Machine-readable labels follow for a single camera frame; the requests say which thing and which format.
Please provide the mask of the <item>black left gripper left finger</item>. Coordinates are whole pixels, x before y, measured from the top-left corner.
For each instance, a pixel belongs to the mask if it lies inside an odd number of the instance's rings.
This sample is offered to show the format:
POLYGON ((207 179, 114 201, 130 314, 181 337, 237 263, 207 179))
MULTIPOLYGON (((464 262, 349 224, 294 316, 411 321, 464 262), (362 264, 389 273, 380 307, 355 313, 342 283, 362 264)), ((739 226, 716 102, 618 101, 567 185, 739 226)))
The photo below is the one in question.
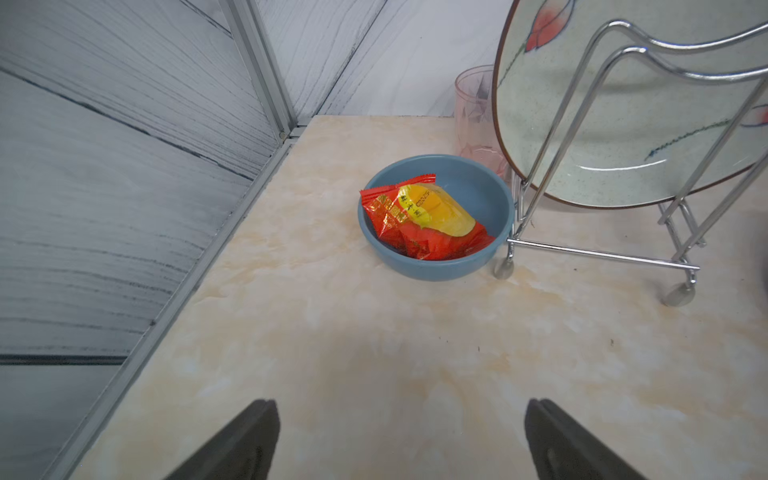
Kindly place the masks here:
POLYGON ((280 433, 275 400, 255 400, 166 479, 266 479, 280 433))

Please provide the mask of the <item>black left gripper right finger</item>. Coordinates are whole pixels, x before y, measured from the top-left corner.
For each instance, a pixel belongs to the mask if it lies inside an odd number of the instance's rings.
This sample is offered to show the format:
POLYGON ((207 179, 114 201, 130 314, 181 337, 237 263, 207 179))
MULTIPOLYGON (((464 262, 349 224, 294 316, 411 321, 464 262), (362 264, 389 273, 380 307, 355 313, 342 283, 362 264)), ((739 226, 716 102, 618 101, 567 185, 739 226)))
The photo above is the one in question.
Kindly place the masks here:
POLYGON ((550 399, 528 402, 524 427, 539 479, 645 479, 550 399))

